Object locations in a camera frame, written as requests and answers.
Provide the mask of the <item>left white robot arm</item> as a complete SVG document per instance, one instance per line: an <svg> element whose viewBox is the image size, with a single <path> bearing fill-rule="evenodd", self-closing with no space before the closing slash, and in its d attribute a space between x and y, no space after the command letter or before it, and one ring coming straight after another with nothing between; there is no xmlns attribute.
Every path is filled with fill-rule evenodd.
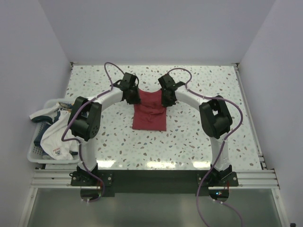
<svg viewBox="0 0 303 227"><path fill-rule="evenodd" d="M109 90L93 97L79 96L75 99L68 125L62 135L62 141L76 141L79 147L78 168L86 185L98 181L95 151L89 140L96 137L101 126L102 111L115 103L126 101L128 104L139 104L139 79L136 75L125 73L121 80L113 83Z"/></svg>

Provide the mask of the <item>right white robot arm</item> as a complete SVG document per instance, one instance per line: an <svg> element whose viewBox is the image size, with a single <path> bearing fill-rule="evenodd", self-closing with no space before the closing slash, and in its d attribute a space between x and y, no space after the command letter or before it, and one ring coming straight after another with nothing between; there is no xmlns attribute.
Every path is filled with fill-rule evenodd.
<svg viewBox="0 0 303 227"><path fill-rule="evenodd" d="M202 129L211 142L211 181L217 186L223 185L232 172L228 142L225 138L231 130L232 117L225 101L221 96L206 101L201 95L187 90L184 82L176 83L169 74L163 75L158 81L162 92L161 103L164 107L173 106L177 101L181 101L199 111Z"/></svg>

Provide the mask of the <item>red tank top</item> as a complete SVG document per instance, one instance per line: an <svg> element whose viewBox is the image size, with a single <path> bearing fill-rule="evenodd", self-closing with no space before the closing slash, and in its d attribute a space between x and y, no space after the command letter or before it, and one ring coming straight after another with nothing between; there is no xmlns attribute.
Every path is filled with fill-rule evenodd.
<svg viewBox="0 0 303 227"><path fill-rule="evenodd" d="M146 131L166 131L166 110L161 104L162 91L139 90L140 104L134 105L132 129Z"/></svg>

